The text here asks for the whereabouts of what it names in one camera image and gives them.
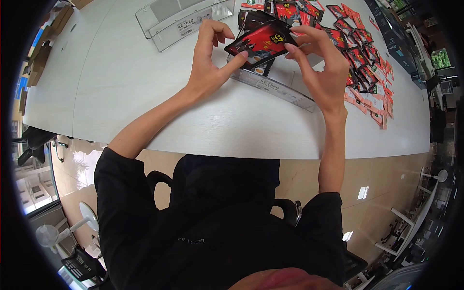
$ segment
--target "clear acrylic shelf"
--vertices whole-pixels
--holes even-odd
[[[227,57],[227,62],[229,62],[232,59],[232,57],[233,56],[229,54],[229,56]],[[274,62],[274,64],[271,66],[271,71],[272,71],[272,68],[280,70],[281,72],[285,71],[285,67],[276,68],[275,65],[276,65],[276,62]],[[293,83],[294,73],[288,72],[287,76],[288,76],[289,85],[285,85],[269,77],[265,77],[259,73],[252,72],[252,71],[245,70],[245,69],[236,70],[231,75],[231,78],[236,79],[244,84],[248,84],[252,87],[258,88],[260,90],[263,90],[273,96],[276,96],[287,102],[290,102],[311,113],[320,111],[319,107],[316,105],[316,103],[311,97],[290,87],[291,84]]]
[[[235,0],[155,0],[135,13],[146,39],[159,52],[198,31],[204,19],[232,16]]]

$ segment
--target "black shirt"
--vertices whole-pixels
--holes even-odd
[[[117,289],[227,289],[252,273],[286,267],[342,285],[339,193],[315,196],[293,228],[243,198],[197,196],[159,211],[143,162],[109,148],[95,186],[101,250]]]

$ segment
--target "tabletop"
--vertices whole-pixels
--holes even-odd
[[[235,35],[240,2],[236,1],[234,15],[223,20]],[[28,93],[23,122],[61,135],[109,143],[132,120],[178,92],[188,81],[198,33],[158,52],[135,18],[135,12],[148,3],[150,0],[94,0],[76,10],[53,43],[38,86]],[[395,78],[394,119],[388,120],[387,130],[380,130],[369,115],[345,103],[346,157],[428,152],[426,91],[388,56],[381,33],[369,22],[369,16],[374,16],[365,2],[346,0],[344,4],[360,13],[379,53],[391,63]],[[326,10],[321,24],[332,27],[335,20]],[[219,44],[213,51],[218,67],[226,63],[223,48]],[[147,148],[228,157],[319,159],[324,133],[321,112],[308,112],[229,79],[208,101],[169,123]]]

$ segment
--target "black sleeve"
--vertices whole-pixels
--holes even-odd
[[[312,245],[317,245],[324,264],[331,268],[332,282],[342,285],[344,276],[345,244],[342,237],[342,199],[339,193],[320,193],[303,208],[296,226],[297,234]]]
[[[150,192],[143,162],[105,148],[95,169],[100,246],[111,280],[123,284],[147,229],[158,209]]]

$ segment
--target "tiled floor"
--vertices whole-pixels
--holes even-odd
[[[59,139],[69,144],[68,148],[58,148],[60,163],[53,156],[53,169],[58,194],[70,225],[82,216],[79,202],[87,203],[97,212],[97,194],[93,173],[97,160],[106,144],[89,143],[83,140]],[[158,170],[172,176],[177,161],[183,154],[153,150],[143,150],[137,159],[145,163],[145,174]],[[405,155],[384,158],[351,159],[346,161],[345,179],[341,190],[343,232],[353,231],[348,241],[348,250],[373,262],[381,250],[374,244],[389,232],[388,225],[395,220],[390,211],[394,207],[406,211],[416,193],[422,166],[428,166],[429,154]],[[280,186],[276,198],[300,200],[305,205],[318,191],[317,173],[319,160],[282,160],[280,166]],[[360,189],[365,187],[367,194]],[[155,201],[159,209],[169,205],[169,187],[157,185]],[[272,213],[282,215],[281,210]],[[90,235],[97,235],[89,227],[82,226],[75,232],[78,242],[86,247],[91,245]]]

